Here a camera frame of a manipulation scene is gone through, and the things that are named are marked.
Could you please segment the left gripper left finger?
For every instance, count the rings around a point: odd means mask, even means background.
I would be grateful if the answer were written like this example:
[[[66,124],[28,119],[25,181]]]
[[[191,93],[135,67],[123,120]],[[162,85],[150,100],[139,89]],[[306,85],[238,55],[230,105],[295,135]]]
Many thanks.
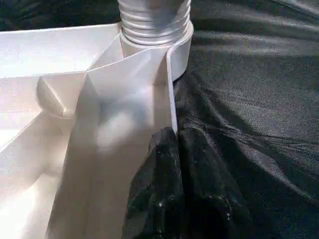
[[[131,181],[123,237],[181,237],[184,193],[176,135],[171,127],[153,134],[148,153]]]

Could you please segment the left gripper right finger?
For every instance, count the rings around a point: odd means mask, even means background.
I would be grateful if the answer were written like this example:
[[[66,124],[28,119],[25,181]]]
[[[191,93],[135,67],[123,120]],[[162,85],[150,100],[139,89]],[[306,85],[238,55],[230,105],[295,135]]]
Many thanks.
[[[187,128],[178,135],[189,239],[252,239],[247,204],[206,137]]]

